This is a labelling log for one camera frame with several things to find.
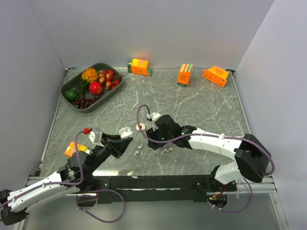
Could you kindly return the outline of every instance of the gray tray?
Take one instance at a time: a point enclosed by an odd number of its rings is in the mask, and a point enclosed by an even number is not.
[[[89,68],[94,68],[95,70],[97,70],[98,74],[101,73],[103,70],[109,70],[109,69],[112,69],[114,70],[114,74],[115,75],[119,75],[119,73],[114,69],[112,68],[111,66],[105,64],[105,63],[96,63],[94,65],[92,65],[91,67]],[[107,99],[109,99],[112,95],[114,95],[119,88],[121,88],[122,84],[123,84],[123,81],[122,79],[119,79],[120,80],[120,84],[117,85],[114,89],[112,90],[106,90],[104,88],[104,91],[103,93],[100,95],[101,98],[96,101],[94,104],[92,104],[91,106],[87,107],[86,109],[78,109],[76,108],[71,102],[69,102],[65,97],[64,97],[64,92],[66,90],[73,90],[75,85],[78,83],[78,81],[81,79],[81,76],[82,76],[83,72],[81,72],[80,74],[78,74],[76,77],[74,77],[73,79],[71,79],[70,81],[68,81],[65,85],[63,85],[63,87],[61,88],[61,95],[62,95],[62,98],[63,100],[65,100],[69,106],[73,107],[75,110],[81,112],[81,113],[84,113],[84,114],[87,114],[91,111],[93,111],[95,108],[97,108],[99,105],[101,105],[104,101],[106,101]],[[90,98],[90,97],[95,97],[94,95],[92,95],[90,92],[87,92],[85,95],[84,95],[86,98]]]

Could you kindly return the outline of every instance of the marble tabletop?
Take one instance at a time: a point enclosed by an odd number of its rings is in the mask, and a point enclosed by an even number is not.
[[[69,69],[68,79],[82,69]],[[121,158],[109,157],[94,175],[191,175],[209,174],[213,168],[232,160],[208,151],[182,149],[169,143],[172,152],[162,153],[147,147],[147,141],[135,129],[136,111],[147,104],[151,112],[169,114],[181,126],[191,125],[213,133],[243,136],[248,132],[236,89],[230,78],[222,88],[196,69],[187,88],[177,85],[179,69],[154,69],[151,77],[122,72],[123,86],[108,101],[88,114],[73,110],[61,100],[52,129],[41,176],[48,176],[65,165],[65,149],[75,134],[84,127],[98,127],[108,134],[118,134],[123,127],[130,127],[134,140]],[[146,111],[140,113],[140,121],[147,127]],[[78,139],[88,147],[93,144],[86,136]]]

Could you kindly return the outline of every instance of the avocado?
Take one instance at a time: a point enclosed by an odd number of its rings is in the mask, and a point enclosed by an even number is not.
[[[74,90],[67,90],[64,92],[64,97],[68,101],[75,101],[79,96]]]

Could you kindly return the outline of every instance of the wall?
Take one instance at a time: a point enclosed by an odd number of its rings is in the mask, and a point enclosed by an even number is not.
[[[0,190],[16,190],[38,167],[65,69],[26,0],[0,1],[0,22]]]
[[[306,229],[307,2],[275,0],[235,78],[252,132],[271,151],[290,229]]]
[[[28,0],[65,67],[236,69],[273,0]]]

